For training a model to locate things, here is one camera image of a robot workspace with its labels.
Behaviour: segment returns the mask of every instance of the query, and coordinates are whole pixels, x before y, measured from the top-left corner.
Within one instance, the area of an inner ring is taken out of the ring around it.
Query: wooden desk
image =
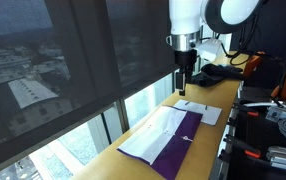
[[[247,57],[240,55],[235,59],[235,62],[242,62]],[[215,64],[229,64],[229,59],[224,56],[218,57]],[[209,88],[187,85],[186,96],[179,96],[178,92],[175,92],[162,103],[172,106],[179,99],[184,99],[222,108],[222,113],[215,126],[201,123],[198,127],[194,141],[185,156],[176,179],[208,179],[239,83],[240,81],[237,80],[225,80]],[[164,179],[148,165],[116,150],[146,122],[146,119],[142,119],[124,133],[72,179]]]

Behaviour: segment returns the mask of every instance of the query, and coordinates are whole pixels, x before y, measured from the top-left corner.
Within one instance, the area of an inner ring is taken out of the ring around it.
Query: white paper
[[[170,141],[186,115],[186,111],[161,106],[148,121],[118,149],[153,164]]]
[[[209,125],[215,125],[216,121],[218,120],[222,109],[212,107],[212,106],[206,106],[204,104],[194,103],[191,101],[185,101],[185,100],[179,100],[174,107],[192,111],[196,113],[203,114],[201,122],[209,124]]]

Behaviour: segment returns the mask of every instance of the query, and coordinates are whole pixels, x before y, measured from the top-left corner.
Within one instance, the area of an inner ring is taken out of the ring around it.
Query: equipment
[[[262,3],[263,0],[169,0],[172,26],[166,42],[172,46],[175,63],[180,67],[176,73],[180,95],[185,95],[185,83],[191,82],[197,51],[214,60],[221,45],[215,38],[202,45],[201,26],[208,24],[220,34],[232,33],[244,26]]]

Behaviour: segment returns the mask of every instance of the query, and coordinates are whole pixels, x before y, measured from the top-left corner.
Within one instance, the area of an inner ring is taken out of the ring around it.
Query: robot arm
[[[227,34],[239,30],[263,0],[169,0],[171,35],[166,42],[172,46],[176,73],[176,89],[185,95],[185,84],[190,83],[202,24],[217,33]]]

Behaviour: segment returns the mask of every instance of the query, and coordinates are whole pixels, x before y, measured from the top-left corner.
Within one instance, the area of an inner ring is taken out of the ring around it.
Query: purple cloth
[[[196,130],[201,122],[202,114],[188,111],[181,122],[180,126],[175,132],[175,135],[171,138],[168,144],[164,147],[162,152],[157,156],[156,160],[150,165],[155,171],[161,174],[168,180],[175,179],[181,164],[184,160],[191,141],[183,140],[183,136],[187,136],[189,139],[193,139]],[[132,156],[118,149],[120,152],[127,156],[139,159],[146,164],[149,164],[145,160]]]

